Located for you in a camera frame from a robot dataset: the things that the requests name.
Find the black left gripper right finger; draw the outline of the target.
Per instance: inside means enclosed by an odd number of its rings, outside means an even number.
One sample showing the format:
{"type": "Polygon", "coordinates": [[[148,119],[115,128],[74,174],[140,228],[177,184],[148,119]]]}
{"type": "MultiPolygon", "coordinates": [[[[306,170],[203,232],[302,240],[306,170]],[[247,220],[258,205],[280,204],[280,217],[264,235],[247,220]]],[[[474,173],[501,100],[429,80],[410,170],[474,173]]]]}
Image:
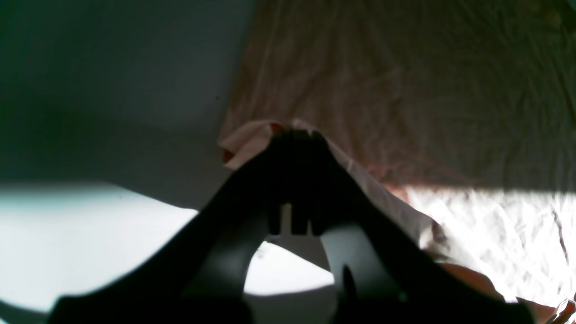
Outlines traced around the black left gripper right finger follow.
{"type": "Polygon", "coordinates": [[[292,132],[292,233],[318,236],[337,286],[336,324],[532,324],[422,252],[340,166],[317,132],[292,132]]]}

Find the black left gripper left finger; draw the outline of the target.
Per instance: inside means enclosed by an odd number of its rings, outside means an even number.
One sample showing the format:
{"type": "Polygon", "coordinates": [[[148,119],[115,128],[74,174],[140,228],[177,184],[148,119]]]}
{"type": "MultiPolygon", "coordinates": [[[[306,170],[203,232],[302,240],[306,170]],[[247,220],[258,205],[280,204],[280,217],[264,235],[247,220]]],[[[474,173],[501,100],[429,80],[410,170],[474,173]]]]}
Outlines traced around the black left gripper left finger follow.
{"type": "Polygon", "coordinates": [[[243,287],[263,240],[281,232],[293,133],[235,171],[146,262],[93,293],[62,297],[49,324],[252,324],[243,287]]]}

